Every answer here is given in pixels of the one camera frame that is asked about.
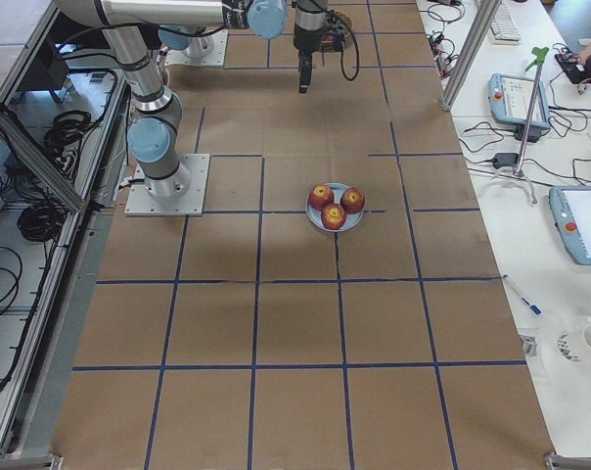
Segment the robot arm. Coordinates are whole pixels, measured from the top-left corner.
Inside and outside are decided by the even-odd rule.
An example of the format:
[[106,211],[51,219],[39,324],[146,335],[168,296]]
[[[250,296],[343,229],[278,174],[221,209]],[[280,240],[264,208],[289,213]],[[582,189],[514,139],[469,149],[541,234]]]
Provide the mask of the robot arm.
[[165,1],[164,12],[172,24],[159,26],[159,38],[170,51],[200,61],[214,50],[210,25],[217,23],[215,1]]
[[127,144],[143,170],[147,193],[157,200],[185,194],[192,176],[175,150],[181,103],[151,60],[140,25],[172,25],[179,33],[211,26],[249,29],[258,37],[273,39],[284,31],[288,16],[284,1],[59,1],[56,5],[72,20],[100,28],[112,48],[139,113]]

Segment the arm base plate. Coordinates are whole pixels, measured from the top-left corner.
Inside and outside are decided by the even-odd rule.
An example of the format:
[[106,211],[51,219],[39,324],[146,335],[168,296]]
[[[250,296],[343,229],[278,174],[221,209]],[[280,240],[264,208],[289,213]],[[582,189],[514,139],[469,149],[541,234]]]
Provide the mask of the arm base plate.
[[183,154],[179,167],[163,180],[151,179],[137,165],[124,213],[129,216],[201,216],[210,154]]
[[227,30],[218,31],[207,37],[191,38],[186,49],[169,49],[164,64],[166,66],[221,68],[225,62],[227,40]]

